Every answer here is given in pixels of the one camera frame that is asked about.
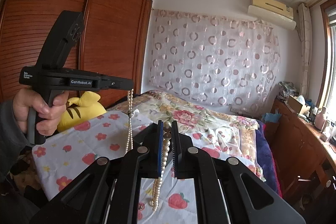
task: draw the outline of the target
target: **human hand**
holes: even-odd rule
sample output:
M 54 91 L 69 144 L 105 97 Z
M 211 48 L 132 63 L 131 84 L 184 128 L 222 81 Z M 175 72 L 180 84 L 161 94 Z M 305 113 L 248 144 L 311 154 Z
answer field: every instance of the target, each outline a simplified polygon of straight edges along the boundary
M 13 99 L 13 112 L 17 125 L 23 133 L 27 132 L 27 118 L 29 107 L 33 107 L 39 117 L 46 119 L 38 122 L 36 129 L 41 135 L 50 136 L 57 129 L 61 115 L 65 112 L 69 92 L 55 97 L 53 106 L 49 107 L 40 94 L 30 89 L 21 89 Z

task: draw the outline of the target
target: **window curtain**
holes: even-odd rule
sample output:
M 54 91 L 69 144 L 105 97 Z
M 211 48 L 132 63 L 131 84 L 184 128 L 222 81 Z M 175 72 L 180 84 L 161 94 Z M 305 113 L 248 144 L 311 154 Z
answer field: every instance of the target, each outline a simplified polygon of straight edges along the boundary
M 311 18 L 309 8 L 304 3 L 298 7 L 300 18 L 300 40 L 302 46 L 302 77 L 300 94 L 307 99 L 309 83 L 309 64 L 311 59 Z
M 150 83 L 221 112 L 257 116 L 280 64 L 267 23 L 154 10 Z

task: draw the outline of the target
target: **pink bottle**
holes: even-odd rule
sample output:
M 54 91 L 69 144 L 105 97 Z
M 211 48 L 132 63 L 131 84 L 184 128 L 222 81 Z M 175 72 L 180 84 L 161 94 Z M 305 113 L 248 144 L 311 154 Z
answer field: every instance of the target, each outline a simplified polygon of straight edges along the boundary
M 318 112 L 316 114 L 316 118 L 315 118 L 315 121 L 314 121 L 314 126 L 317 129 L 322 130 L 323 124 L 326 121 L 326 119 L 327 119 L 327 108 L 322 107 L 322 110 L 320 110 L 320 112 Z

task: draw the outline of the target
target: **air conditioner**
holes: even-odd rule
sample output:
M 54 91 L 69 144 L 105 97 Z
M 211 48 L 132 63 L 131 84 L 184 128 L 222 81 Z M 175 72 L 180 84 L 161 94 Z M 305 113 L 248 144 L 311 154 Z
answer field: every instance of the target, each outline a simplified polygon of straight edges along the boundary
M 276 0 L 252 0 L 248 14 L 289 30 L 296 26 L 293 8 Z

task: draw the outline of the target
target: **yellow pillow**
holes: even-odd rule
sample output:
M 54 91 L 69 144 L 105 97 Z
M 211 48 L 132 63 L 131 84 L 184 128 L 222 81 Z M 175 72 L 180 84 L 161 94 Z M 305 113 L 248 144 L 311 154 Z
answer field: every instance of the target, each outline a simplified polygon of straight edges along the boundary
M 70 98 L 68 100 L 69 106 L 76 106 L 68 107 L 62 114 L 61 121 L 57 126 L 58 132 L 62 132 L 82 122 L 106 113 L 105 108 L 98 102 L 99 99 L 100 95 L 92 91 L 84 92 L 80 98 Z

